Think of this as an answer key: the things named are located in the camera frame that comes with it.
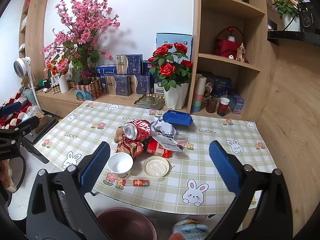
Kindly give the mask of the person's left hand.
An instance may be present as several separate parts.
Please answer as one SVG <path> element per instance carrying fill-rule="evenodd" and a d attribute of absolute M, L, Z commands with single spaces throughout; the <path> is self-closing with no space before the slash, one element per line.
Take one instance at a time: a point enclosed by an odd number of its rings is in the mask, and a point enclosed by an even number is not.
<path fill-rule="evenodd" d="M 16 191 L 16 186 L 12 181 L 12 169 L 9 166 L 9 159 L 1 160 L 1 182 L 6 190 L 11 193 Z"/>

